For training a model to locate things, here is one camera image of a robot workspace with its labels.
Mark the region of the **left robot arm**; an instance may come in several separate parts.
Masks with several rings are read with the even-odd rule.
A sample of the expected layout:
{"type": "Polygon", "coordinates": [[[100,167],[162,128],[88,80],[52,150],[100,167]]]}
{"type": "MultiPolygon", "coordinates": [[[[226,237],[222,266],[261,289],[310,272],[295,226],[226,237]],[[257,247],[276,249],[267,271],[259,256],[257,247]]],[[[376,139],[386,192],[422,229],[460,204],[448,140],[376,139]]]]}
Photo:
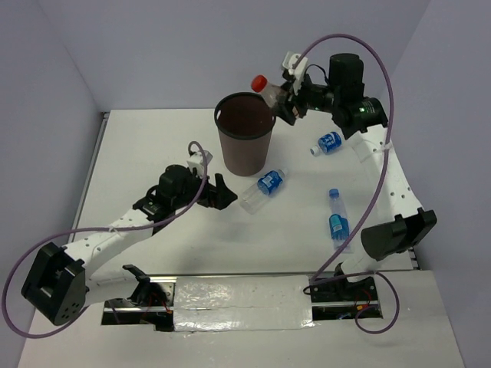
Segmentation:
{"type": "Polygon", "coordinates": [[[108,274],[97,271],[132,245],[155,235],[191,205],[223,210],[237,198],[219,173],[210,182],[196,168],[168,166],[159,182],[106,228],[89,230],[84,238],[68,245],[44,245],[21,295],[55,326],[72,322],[92,304],[116,297],[132,305],[144,304],[150,297],[150,279],[139,268],[125,264],[108,274]]]}

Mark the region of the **red cap plastic bottle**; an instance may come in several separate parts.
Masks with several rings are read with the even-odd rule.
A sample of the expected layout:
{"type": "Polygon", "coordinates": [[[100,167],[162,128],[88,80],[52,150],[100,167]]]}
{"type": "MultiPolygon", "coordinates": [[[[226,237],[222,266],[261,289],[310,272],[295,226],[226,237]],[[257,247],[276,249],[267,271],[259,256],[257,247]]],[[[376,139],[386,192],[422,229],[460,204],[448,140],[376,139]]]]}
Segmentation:
{"type": "Polygon", "coordinates": [[[276,84],[270,83],[262,74],[253,78],[251,88],[262,97],[275,116],[285,120],[286,115],[284,107],[288,99],[288,91],[276,84]]]}

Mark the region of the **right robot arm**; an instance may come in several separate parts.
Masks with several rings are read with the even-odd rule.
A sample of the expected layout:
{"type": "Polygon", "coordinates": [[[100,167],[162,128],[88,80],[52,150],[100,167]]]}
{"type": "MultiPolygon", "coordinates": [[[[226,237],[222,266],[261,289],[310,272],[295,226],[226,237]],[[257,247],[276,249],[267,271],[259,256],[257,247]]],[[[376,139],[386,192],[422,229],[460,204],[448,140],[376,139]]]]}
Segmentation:
{"type": "Polygon", "coordinates": [[[364,63],[356,54],[335,54],[329,59],[326,85],[315,84],[307,73],[306,57],[288,52],[282,62],[281,86],[275,113],[292,125],[310,110],[329,113],[375,186],[374,198],[361,216],[385,209],[379,225],[356,225],[349,241],[354,250],[340,262],[331,278],[335,294],[352,299],[364,281],[394,255],[413,249],[437,223],[412,192],[390,140],[391,115],[381,102],[364,93],[364,63]]]}

